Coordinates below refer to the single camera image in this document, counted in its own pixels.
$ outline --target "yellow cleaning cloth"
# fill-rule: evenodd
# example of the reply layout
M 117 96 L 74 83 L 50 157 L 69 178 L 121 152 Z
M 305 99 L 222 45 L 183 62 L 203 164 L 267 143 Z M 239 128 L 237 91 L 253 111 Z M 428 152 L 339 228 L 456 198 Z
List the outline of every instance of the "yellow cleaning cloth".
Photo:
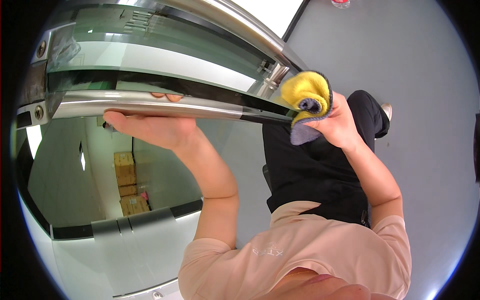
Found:
M 323 120 L 332 112 L 333 93 L 327 78 L 318 72 L 304 71 L 281 87 L 282 98 L 301 112 L 293 119 L 290 141 L 293 145 L 311 142 L 322 134 L 304 123 Z

